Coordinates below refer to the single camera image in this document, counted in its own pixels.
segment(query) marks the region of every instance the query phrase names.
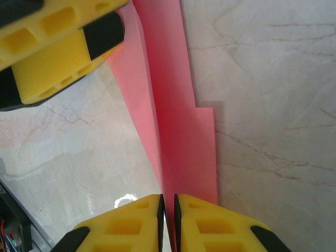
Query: black rubber pad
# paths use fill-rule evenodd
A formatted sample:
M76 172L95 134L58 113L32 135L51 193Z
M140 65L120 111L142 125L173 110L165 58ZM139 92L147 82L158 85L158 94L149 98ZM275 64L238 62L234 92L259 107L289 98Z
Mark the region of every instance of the black rubber pad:
M44 6L44 0L0 0L0 28Z
M23 105L11 67L0 71L0 90L0 111L12 110Z
M158 252L162 252L162 247L163 247L163 228L164 228L164 225L163 225L163 218L164 218L164 200L163 200L163 195L161 194L160 195L160 201L159 201L159 206L157 208L157 239L158 239L158 245L159 245L159 249L158 249Z
M124 40L121 17L116 12L102 16L84 26L83 30L91 60L96 59Z
M76 252L89 232L88 227L79 227L66 233L51 252Z
M181 252L181 219L182 212L180 202L178 201L178 195L174 197L174 215L175 215L175 236L176 236L176 249L177 252Z
M268 252L290 252L290 249L272 231L252 226L251 231Z

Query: yellow plastic part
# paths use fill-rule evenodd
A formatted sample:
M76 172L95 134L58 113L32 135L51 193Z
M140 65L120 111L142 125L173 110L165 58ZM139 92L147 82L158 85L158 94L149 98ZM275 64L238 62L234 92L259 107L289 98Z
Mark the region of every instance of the yellow plastic part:
M178 195L181 252L267 252L250 230L264 223L189 195Z
M59 39L12 65L23 104L49 98L95 70L116 49L91 61L83 29Z
M150 195L75 227L90 233L77 252L158 252L160 195Z
M0 70L127 2L45 0L41 10L0 28Z

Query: marble floor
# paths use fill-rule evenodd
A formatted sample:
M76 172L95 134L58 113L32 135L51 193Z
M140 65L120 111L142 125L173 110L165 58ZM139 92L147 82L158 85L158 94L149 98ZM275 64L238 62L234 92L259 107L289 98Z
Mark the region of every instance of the marble floor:
M181 5L197 104L216 109L220 204L292 251L336 251L336 2ZM0 178L52 244L160 191L106 63L40 107L0 113Z

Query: white marble surface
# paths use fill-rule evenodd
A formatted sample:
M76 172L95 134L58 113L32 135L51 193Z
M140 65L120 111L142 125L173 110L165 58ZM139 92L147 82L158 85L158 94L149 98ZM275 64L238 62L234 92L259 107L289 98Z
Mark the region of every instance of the white marble surface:
M293 251L336 251L336 2L181 2L197 103L216 108L220 203ZM159 192L107 64L0 113L0 158L53 242L125 195Z

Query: pink paper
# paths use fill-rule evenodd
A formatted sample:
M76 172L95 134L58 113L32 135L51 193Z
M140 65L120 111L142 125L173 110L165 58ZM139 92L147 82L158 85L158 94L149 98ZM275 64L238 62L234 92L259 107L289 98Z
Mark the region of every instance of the pink paper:
M218 202L214 111L195 106L179 1L134 4L140 19L132 3L120 10L125 41L108 62L161 183L175 250L174 194Z

